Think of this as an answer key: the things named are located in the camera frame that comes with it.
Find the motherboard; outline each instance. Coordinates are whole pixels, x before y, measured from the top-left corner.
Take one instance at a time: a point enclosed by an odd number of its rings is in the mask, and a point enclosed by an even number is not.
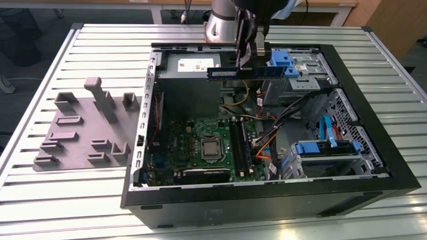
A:
[[[265,179],[262,161],[254,160],[249,145],[245,149],[236,144],[236,134],[232,132],[237,124],[240,124],[240,131],[244,130],[245,141],[249,142],[257,137],[252,120],[170,121],[166,126],[166,154],[152,156],[156,168],[153,171],[154,185],[200,183],[205,181],[201,180],[201,176],[209,174],[214,178],[226,176],[226,182],[262,181]],[[238,149],[246,152],[237,154]],[[237,160],[236,158],[241,156],[248,159]],[[184,175],[193,175],[193,177],[181,178]],[[189,178],[190,181],[182,182],[180,178]]]

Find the open computer tower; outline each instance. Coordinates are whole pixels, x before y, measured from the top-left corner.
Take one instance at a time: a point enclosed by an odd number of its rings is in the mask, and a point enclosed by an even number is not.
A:
[[[270,47],[241,81],[233,45],[152,45],[121,197],[149,228],[345,215],[420,187],[333,46]]]

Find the wooden desk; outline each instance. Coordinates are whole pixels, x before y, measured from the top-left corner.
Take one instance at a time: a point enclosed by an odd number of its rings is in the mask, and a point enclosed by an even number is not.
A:
[[[212,0],[192,0],[192,10],[210,10]],[[308,12],[334,13],[332,27],[344,24],[356,0],[308,0]],[[0,8],[28,9],[148,9],[153,24],[161,24],[161,10],[182,10],[184,0],[0,0]],[[302,1],[292,12],[305,12]]]
[[[392,55],[401,59],[427,32],[427,0],[358,0],[344,26],[369,26]]]

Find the green circuit board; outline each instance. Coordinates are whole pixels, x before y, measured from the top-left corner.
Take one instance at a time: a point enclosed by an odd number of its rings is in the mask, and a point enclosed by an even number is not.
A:
[[[158,171],[156,180],[160,185],[173,182],[168,170],[180,168],[221,167],[230,170],[230,182],[262,181],[265,179],[264,166],[253,166],[253,173],[245,176],[236,175],[232,143],[229,137],[228,119],[197,119],[190,121],[172,121],[166,127],[168,146],[165,167]],[[254,122],[244,122],[248,139],[256,138]],[[202,159],[201,141],[204,139],[220,141],[221,155],[214,161]]]

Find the connector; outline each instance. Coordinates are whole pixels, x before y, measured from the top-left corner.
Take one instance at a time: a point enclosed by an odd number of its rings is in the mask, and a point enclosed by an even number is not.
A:
[[[256,143],[256,140],[257,140],[257,138],[253,138],[253,139],[250,140],[250,146],[252,146],[252,148],[257,148],[257,147],[260,146],[260,144]]]
[[[184,24],[186,22],[186,11],[184,11],[180,15],[180,24]]]

